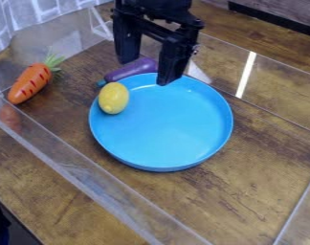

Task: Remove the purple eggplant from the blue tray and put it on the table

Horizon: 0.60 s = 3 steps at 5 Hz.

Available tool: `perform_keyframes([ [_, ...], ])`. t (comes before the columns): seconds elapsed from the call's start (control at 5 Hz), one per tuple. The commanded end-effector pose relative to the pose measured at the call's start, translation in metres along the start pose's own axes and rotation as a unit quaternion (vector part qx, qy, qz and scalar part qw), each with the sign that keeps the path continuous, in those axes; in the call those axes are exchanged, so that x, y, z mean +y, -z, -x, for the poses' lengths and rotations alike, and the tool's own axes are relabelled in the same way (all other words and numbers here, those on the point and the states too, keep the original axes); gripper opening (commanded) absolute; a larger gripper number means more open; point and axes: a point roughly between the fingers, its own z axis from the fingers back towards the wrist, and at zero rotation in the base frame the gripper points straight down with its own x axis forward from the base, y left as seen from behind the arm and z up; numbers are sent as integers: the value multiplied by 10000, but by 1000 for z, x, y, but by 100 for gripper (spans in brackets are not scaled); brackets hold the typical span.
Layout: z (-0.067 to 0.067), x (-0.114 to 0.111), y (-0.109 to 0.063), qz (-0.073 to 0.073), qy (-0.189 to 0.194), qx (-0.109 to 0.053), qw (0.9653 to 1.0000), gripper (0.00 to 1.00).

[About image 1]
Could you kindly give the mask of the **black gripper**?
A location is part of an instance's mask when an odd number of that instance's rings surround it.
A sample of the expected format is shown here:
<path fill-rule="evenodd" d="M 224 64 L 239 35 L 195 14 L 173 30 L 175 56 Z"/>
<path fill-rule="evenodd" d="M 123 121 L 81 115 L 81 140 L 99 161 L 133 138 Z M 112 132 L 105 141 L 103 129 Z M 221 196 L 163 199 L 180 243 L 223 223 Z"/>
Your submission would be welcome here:
<path fill-rule="evenodd" d="M 183 75 L 192 54 L 197 51 L 201 20 L 189 13 L 192 0 L 113 0 L 112 34 L 117 61 L 139 58 L 140 36 L 163 42 L 159 54 L 160 86 Z"/>

